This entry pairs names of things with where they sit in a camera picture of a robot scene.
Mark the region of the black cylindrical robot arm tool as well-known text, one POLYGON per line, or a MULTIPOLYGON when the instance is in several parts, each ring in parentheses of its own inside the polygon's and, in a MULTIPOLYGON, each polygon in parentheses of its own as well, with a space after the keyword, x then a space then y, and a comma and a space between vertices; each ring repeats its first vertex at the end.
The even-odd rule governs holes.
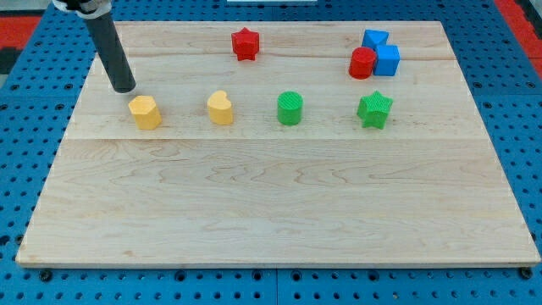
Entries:
POLYGON ((136 87, 129 62, 111 15, 111 0, 52 0, 56 9, 83 19, 113 89, 127 93, 136 87))

